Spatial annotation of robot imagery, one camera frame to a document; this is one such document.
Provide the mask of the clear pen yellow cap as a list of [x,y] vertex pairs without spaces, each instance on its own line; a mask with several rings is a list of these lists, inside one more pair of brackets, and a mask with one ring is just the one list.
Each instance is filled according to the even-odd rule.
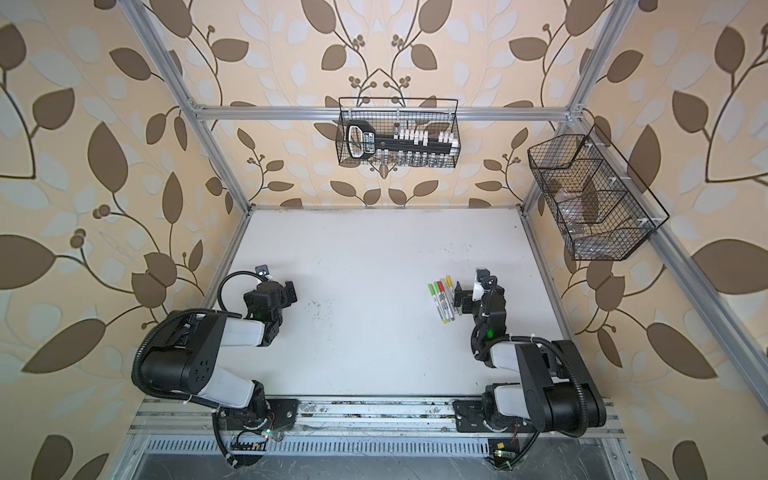
[[446,284],[446,277],[445,277],[445,285],[446,285],[446,291],[447,291],[448,299],[450,301],[450,305],[451,305],[451,308],[452,308],[452,311],[453,311],[453,315],[455,317],[460,317],[462,315],[461,307],[456,304],[454,283],[453,283],[453,287],[452,288],[448,287],[447,284]]

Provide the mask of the clear pen red tip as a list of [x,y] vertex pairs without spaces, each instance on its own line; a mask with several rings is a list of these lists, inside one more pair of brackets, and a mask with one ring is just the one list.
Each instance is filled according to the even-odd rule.
[[439,295],[439,298],[441,300],[442,306],[443,306],[443,308],[445,310],[445,314],[448,317],[448,322],[454,321],[455,320],[455,316],[453,315],[453,311],[452,311],[452,308],[451,308],[451,305],[450,305],[450,301],[448,299],[448,295],[447,295],[446,289],[445,289],[445,292],[439,292],[438,295]]

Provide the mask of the clear pen yellow tip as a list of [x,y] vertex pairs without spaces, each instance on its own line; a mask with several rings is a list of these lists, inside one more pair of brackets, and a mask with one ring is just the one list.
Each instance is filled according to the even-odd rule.
[[448,317],[445,314],[445,310],[444,310],[444,308],[442,306],[442,303],[441,303],[441,300],[440,300],[438,294],[431,295],[431,297],[432,297],[433,302],[434,302],[434,304],[436,306],[436,309],[438,311],[438,315],[440,317],[441,322],[443,324],[447,324],[448,323]]

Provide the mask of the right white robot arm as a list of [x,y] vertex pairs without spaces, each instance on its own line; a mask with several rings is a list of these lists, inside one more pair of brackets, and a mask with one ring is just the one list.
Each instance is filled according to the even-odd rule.
[[476,271],[471,289],[455,286],[454,307],[474,322],[474,359],[518,377],[486,386],[478,401],[455,401],[457,429],[502,433],[524,426],[580,437],[604,426],[605,402],[574,342],[509,334],[504,294],[487,269]]

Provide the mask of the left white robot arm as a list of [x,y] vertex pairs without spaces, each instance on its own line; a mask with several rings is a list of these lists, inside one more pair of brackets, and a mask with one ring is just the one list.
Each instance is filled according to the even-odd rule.
[[258,280],[245,293],[246,313],[224,308],[173,311],[146,335],[132,364],[131,380],[144,394],[189,401],[215,409],[242,411],[262,420],[270,414],[263,385],[218,364],[228,347],[271,345],[283,323],[283,310],[297,302],[291,281],[264,272],[243,273]]

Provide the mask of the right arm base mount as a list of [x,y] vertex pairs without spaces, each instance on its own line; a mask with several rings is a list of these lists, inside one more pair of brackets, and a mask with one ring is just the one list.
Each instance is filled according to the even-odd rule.
[[495,470],[514,470],[539,438],[540,432],[529,419],[500,413],[488,395],[480,400],[454,400],[452,407],[459,433],[502,436],[497,443],[489,441],[486,461]]

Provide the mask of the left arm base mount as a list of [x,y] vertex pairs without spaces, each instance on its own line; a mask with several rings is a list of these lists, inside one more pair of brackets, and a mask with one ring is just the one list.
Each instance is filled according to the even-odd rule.
[[258,463],[267,448],[293,428],[300,401],[294,398],[253,400],[244,409],[219,408],[212,414],[216,445],[232,468]]

